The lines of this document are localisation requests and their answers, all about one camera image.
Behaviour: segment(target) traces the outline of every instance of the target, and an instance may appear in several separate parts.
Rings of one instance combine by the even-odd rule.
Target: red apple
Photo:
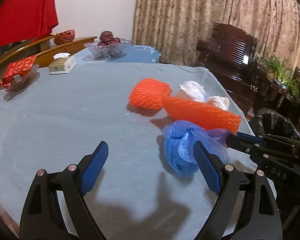
[[[103,33],[101,33],[100,35],[100,40],[102,42],[107,42],[107,43],[110,43],[113,39],[113,34],[111,31],[105,31]]]
[[[116,44],[116,43],[121,43],[120,38],[118,37],[113,38],[112,41],[110,42],[110,44]]]
[[[106,42],[101,42],[101,41],[100,41],[100,42],[98,43],[98,46],[107,46],[107,45],[108,45],[108,43],[106,43]]]

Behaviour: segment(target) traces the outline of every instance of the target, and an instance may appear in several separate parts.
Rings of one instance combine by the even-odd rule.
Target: red cloth
[[[0,47],[50,34],[56,25],[54,0],[5,0],[0,7]]]

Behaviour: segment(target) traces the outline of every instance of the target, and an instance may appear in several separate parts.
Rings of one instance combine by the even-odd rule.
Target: fruit bowl
[[[120,57],[125,48],[131,44],[131,40],[120,38],[121,43],[109,44],[106,46],[98,46],[99,41],[85,43],[83,46],[87,48],[96,59],[116,58]]]

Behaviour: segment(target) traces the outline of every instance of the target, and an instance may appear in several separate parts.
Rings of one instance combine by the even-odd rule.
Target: tissue box
[[[75,66],[74,56],[57,58],[49,65],[50,74],[67,74]]]

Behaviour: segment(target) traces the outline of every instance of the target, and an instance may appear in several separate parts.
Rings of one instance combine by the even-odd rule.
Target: white wall
[[[136,0],[55,0],[59,25],[52,33],[75,30],[76,37],[100,36],[132,39]]]

